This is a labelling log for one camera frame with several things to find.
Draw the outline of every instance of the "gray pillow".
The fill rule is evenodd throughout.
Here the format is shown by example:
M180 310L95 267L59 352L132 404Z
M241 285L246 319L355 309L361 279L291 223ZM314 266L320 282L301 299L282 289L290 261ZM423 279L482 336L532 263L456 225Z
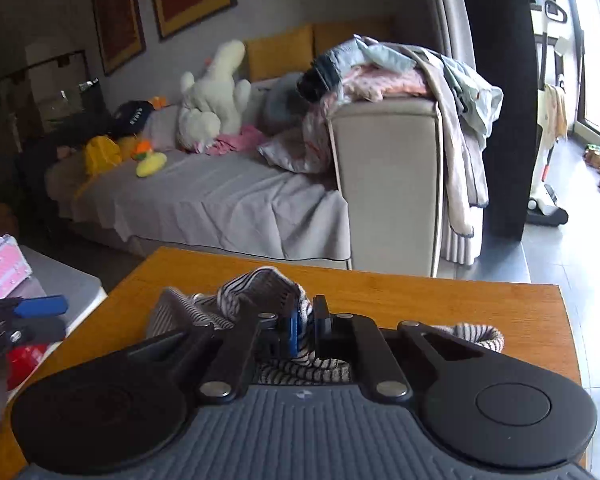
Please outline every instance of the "gray pillow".
M262 110L266 98L267 90L254 88L251 85L251 95L249 95L247 108L242 114L242 124L251 124L259 130L262 129Z
M171 105L151 114L144 125L142 138L151 142L156 152L165 152L177 148L178 113L180 106Z
M296 88L301 77L301 72L283 75L267 93L262 111L262 125L267 135L273 136L302 124L309 103Z

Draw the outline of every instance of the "yellow bag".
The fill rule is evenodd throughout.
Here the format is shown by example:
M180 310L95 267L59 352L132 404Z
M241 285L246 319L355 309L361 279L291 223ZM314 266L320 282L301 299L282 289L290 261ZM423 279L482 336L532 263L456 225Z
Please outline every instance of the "yellow bag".
M138 139L135 136L122 137L116 144L120 147L120 157L122 162L129 160L136 146L138 145Z
M84 161L89 177L112 170L122 162L120 147L106 136L93 137L84 148Z

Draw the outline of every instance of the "pink storage box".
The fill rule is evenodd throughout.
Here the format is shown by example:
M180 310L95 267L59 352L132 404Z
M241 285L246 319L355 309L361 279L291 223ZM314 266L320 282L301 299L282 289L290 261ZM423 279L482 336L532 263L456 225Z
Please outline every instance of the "pink storage box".
M11 235L0 237L0 300L26 280L31 272L16 239Z

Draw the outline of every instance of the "wooden table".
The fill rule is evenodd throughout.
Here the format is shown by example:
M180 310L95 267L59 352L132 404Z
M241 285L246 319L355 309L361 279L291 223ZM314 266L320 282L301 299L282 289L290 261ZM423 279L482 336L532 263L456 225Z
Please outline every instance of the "wooden table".
M152 307L165 286L186 294L215 292L262 262L161 248L130 274L29 381L124 348L144 338ZM505 336L504 352L580 384L571 329L554 285L457 282L351 270L277 265L309 298L324 294L332 312L370 316L394 328L404 319L426 324L487 323ZM0 480L25 465L11 433L10 407L0 437Z

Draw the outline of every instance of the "pink cloth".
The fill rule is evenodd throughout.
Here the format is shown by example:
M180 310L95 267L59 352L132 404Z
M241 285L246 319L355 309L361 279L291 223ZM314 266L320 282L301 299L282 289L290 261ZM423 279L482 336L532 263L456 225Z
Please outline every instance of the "pink cloth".
M259 145L269 139L259 129L251 124L244 124L240 132L235 135L220 134L214 143L209 146L207 155L225 155L229 152L247 152L255 150Z
M391 94L430 95L424 75L417 68L398 74L375 66L355 67L344 78L343 88L344 94L353 100L373 103Z

